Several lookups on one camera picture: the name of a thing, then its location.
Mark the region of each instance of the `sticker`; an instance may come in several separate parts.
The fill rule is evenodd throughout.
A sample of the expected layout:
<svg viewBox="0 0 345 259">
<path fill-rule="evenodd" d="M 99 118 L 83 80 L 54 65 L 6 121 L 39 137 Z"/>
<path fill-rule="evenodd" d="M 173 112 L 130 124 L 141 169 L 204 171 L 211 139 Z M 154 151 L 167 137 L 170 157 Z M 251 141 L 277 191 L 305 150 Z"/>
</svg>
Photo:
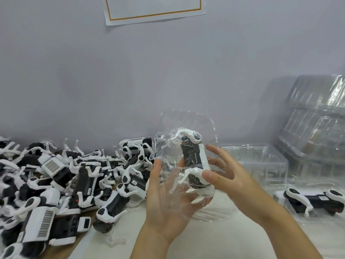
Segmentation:
<svg viewBox="0 0 345 259">
<path fill-rule="evenodd" d="M 17 243 L 22 242 L 23 236 L 24 236 L 24 232 L 20 232 L 20 234 L 18 235 Z"/>
<path fill-rule="evenodd" d="M 319 198 L 322 200 L 322 201 L 328 201 L 328 197 L 327 196 L 319 196 Z"/>
</svg>

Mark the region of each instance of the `white table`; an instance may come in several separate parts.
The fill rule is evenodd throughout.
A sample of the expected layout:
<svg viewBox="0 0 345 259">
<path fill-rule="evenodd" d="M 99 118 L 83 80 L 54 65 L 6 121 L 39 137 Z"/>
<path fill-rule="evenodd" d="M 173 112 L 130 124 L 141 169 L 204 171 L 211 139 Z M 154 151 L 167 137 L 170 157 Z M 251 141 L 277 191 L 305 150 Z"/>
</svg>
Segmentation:
<svg viewBox="0 0 345 259">
<path fill-rule="evenodd" d="M 233 203 L 222 193 L 217 193 L 220 205 Z M 126 244 L 110 248 L 104 236 L 93 228 L 78 244 L 70 259 L 129 258 L 140 228 L 145 221 L 145 204 L 128 209 L 116 222 L 113 236 L 126 238 Z M 265 231 L 236 212 L 231 218 L 214 222 L 192 220 L 186 230 L 171 244 L 168 259 L 180 258 L 255 258 L 274 259 L 275 254 Z"/>
</svg>

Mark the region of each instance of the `paper sign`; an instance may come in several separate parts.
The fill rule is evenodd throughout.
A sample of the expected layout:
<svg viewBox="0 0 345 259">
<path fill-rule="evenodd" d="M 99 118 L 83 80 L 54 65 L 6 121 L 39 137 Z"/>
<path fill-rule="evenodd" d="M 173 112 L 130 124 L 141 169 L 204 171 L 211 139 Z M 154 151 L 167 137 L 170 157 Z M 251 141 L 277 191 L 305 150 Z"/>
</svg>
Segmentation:
<svg viewBox="0 0 345 259">
<path fill-rule="evenodd" d="M 206 0 L 102 0 L 108 26 L 206 14 Z"/>
</svg>

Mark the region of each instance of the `forearm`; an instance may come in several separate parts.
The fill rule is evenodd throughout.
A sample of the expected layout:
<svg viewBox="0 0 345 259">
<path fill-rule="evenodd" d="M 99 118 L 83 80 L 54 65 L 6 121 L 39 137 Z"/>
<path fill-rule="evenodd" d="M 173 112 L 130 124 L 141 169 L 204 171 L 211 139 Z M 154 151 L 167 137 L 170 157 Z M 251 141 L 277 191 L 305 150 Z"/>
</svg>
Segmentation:
<svg viewBox="0 0 345 259">
<path fill-rule="evenodd" d="M 284 209 L 263 225 L 278 259 L 322 259 L 308 236 Z"/>
<path fill-rule="evenodd" d="M 168 241 L 144 223 L 135 242 L 130 259 L 165 259 L 168 249 Z"/>
</svg>

